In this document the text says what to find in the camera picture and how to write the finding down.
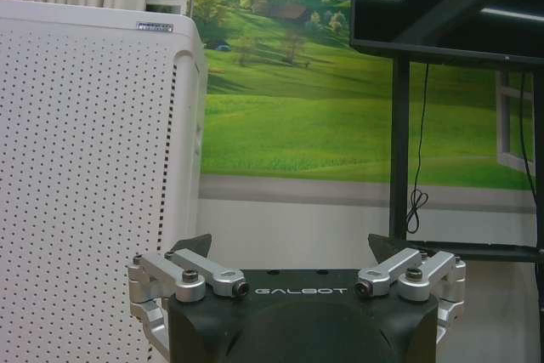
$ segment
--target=black cable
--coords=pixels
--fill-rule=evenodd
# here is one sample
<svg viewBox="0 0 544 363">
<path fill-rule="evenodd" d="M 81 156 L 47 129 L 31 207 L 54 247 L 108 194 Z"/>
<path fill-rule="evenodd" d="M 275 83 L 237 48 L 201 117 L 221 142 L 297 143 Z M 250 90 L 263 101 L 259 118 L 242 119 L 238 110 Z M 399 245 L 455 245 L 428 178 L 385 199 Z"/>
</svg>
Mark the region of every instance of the black cable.
<svg viewBox="0 0 544 363">
<path fill-rule="evenodd" d="M 530 191 L 533 193 L 533 199 L 536 204 L 536 189 L 533 184 L 533 177 L 530 175 L 529 159 L 527 157 L 527 150 L 525 149 L 525 137 L 524 137 L 524 88 L 525 88 L 525 73 L 521 75 L 521 87 L 519 88 L 519 139 L 521 144 L 521 152 L 524 156 L 525 172 L 527 179 L 529 180 Z"/>
<path fill-rule="evenodd" d="M 416 177 L 414 178 L 414 190 L 410 194 L 410 211 L 406 215 L 406 230 L 410 234 L 415 234 L 419 230 L 419 214 L 417 211 L 425 206 L 428 201 L 428 194 L 421 191 L 417 187 L 417 181 L 419 179 L 419 173 L 422 170 L 422 143 L 423 143 L 423 125 L 425 124 L 425 112 L 427 111 L 427 88 L 428 88 L 428 64 L 425 65 L 425 80 L 423 84 L 423 108 L 422 108 L 422 121 L 419 128 L 419 146 L 417 148 L 417 170 Z M 412 218 L 416 218 L 416 228 L 410 230 L 410 221 Z"/>
</svg>

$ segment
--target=black metal frame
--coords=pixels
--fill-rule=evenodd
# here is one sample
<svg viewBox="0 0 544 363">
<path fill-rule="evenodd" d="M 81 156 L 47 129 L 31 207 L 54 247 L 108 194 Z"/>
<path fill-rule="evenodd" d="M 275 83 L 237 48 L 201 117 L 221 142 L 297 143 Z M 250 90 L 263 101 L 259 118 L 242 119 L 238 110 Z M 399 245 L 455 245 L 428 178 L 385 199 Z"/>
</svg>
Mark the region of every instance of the black metal frame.
<svg viewBox="0 0 544 363">
<path fill-rule="evenodd" d="M 535 175 L 537 202 L 544 202 L 544 69 L 533 71 L 535 110 Z M 392 127 L 391 127 L 391 180 L 390 180 L 390 204 L 389 204 L 389 236 L 392 238 L 406 239 L 407 201 L 408 201 L 408 144 L 410 129 L 410 60 L 406 56 L 394 59 L 393 68 L 393 97 L 392 97 Z M 535 251 L 544 249 L 544 206 L 536 207 L 537 243 L 535 248 L 527 252 L 526 257 L 519 253 L 516 246 L 515 253 L 519 262 L 535 262 Z M 466 251 L 474 243 L 451 243 L 460 248 L 465 244 Z M 488 259 L 505 261 L 503 257 L 505 245 L 487 245 Z"/>
<path fill-rule="evenodd" d="M 535 111 L 535 180 L 536 180 L 536 247 L 504 244 L 410 241 L 416 246 L 432 247 L 438 251 L 453 251 L 465 259 L 522 262 L 535 264 L 535 278 L 541 323 L 541 361 L 544 362 L 544 69 L 532 70 L 533 109 Z M 410 59 L 405 55 L 394 59 L 391 180 L 389 203 L 389 237 L 406 239 L 408 202 L 408 144 L 410 127 Z"/>
</svg>

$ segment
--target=silver metal bracket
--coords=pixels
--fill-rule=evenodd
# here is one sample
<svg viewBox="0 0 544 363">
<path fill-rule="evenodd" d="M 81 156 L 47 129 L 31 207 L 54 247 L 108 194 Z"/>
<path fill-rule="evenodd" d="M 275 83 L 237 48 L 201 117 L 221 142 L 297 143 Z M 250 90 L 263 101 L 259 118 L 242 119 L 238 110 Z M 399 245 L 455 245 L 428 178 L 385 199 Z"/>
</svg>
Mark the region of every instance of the silver metal bracket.
<svg viewBox="0 0 544 363">
<path fill-rule="evenodd" d="M 431 296 L 431 288 L 455 267 L 456 257 L 449 252 L 437 252 L 419 269 L 407 270 L 399 277 L 399 295 L 407 301 L 423 302 Z"/>
<path fill-rule="evenodd" d="M 355 289 L 364 298 L 389 293 L 398 281 L 399 295 L 406 301 L 425 302 L 431 293 L 439 300 L 436 343 L 445 338 L 454 320 L 462 317 L 465 306 L 467 265 L 448 252 L 427 258 L 406 248 L 373 268 L 359 271 Z"/>
<path fill-rule="evenodd" d="M 363 298 L 381 297 L 389 293 L 389 287 L 408 268 L 416 268 L 422 263 L 422 255 L 412 248 L 405 248 L 393 257 L 373 268 L 359 271 L 356 290 Z"/>
<path fill-rule="evenodd" d="M 155 301 L 143 303 L 130 303 L 130 314 L 138 318 L 144 327 L 144 335 L 148 338 L 159 353 L 167 361 L 170 361 L 170 344 L 168 331 L 164 322 L 162 309 Z"/>
<path fill-rule="evenodd" d="M 213 292 L 220 297 L 240 298 L 249 292 L 249 285 L 241 270 L 225 268 L 191 250 L 183 249 L 170 254 L 170 261 L 202 274 Z"/>
<path fill-rule="evenodd" d="M 179 302 L 198 302 L 206 295 L 206 284 L 216 295 L 238 298 L 249 292 L 244 274 L 239 269 L 227 269 L 188 249 L 169 252 L 167 259 L 160 254 L 139 255 L 128 269 L 130 313 L 144 326 L 150 343 L 166 359 L 170 359 L 168 332 L 160 298 L 167 308 L 167 299 L 175 294 Z"/>
<path fill-rule="evenodd" d="M 142 322 L 150 343 L 170 360 L 167 327 L 155 299 L 175 294 L 179 302 L 200 301 L 206 294 L 204 277 L 192 275 L 188 280 L 182 268 L 156 253 L 135 257 L 127 269 L 130 313 Z"/>
</svg>

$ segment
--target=perforated panel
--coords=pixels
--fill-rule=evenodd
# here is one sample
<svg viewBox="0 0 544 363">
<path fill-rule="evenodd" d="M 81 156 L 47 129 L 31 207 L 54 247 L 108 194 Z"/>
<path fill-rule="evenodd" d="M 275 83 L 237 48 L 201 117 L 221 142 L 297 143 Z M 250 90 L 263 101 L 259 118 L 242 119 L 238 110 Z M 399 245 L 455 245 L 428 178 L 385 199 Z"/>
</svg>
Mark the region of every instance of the perforated panel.
<svg viewBox="0 0 544 363">
<path fill-rule="evenodd" d="M 180 37 L 0 20 L 0 361 L 147 361 L 125 266 L 172 228 Z"/>
</svg>

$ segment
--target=white wall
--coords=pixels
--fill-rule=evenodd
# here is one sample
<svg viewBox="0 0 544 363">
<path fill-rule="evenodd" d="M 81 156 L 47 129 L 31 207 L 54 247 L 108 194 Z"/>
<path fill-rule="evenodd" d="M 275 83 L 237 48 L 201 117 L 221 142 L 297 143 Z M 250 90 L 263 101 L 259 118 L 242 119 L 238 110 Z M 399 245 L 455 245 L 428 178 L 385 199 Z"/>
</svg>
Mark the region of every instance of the white wall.
<svg viewBox="0 0 544 363">
<path fill-rule="evenodd" d="M 414 239 L 534 245 L 530 214 L 421 211 Z M 388 209 L 204 200 L 198 232 L 212 233 L 210 258 L 254 269 L 353 268 L 375 263 L 366 237 L 386 235 Z M 532 265 L 468 264 L 462 322 L 439 351 L 440 363 L 537 362 L 538 308 Z"/>
</svg>

